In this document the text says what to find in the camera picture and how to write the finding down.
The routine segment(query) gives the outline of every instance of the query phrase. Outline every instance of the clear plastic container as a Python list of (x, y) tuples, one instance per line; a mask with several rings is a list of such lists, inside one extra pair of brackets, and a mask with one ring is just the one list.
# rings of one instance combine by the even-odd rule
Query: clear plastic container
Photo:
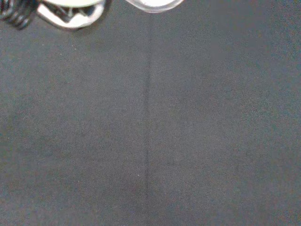
[(184, 0), (126, 0), (139, 9), (148, 13), (161, 13), (170, 10)]

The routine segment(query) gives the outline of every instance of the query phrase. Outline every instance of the white plastic object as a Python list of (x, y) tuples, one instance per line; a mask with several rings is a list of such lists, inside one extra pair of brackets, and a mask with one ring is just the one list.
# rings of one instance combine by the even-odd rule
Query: white plastic object
[(102, 0), (43, 0), (51, 4), (63, 7), (82, 8), (95, 5)]
[(180, 5), (184, 0), (126, 0), (148, 13), (161, 13)]

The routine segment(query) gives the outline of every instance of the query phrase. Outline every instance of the gray fabric surface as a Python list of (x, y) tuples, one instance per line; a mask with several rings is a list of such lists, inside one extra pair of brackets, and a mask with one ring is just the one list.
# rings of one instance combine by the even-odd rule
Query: gray fabric surface
[(1, 23), (0, 225), (301, 225), (300, 4), (226, 2)]

